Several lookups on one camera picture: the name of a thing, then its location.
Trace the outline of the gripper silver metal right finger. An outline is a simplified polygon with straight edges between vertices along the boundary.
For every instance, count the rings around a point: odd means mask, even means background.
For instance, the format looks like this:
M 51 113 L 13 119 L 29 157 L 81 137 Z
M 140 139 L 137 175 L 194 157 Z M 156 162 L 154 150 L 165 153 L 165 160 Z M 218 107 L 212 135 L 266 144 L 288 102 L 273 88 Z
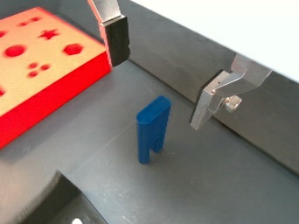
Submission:
M 237 54 L 230 72 L 221 71 L 200 91 L 190 126 L 197 130 L 220 109 L 233 112 L 241 103 L 238 95 L 257 88 L 270 73 L 269 68 Z

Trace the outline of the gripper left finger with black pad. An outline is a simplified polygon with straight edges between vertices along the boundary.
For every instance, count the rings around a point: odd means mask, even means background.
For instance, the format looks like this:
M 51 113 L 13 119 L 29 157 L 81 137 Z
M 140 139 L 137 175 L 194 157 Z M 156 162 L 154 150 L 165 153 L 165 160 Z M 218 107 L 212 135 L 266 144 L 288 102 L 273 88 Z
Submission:
M 109 65 L 116 67 L 129 57 L 128 21 L 118 9 L 117 0 L 87 0 L 104 40 Z

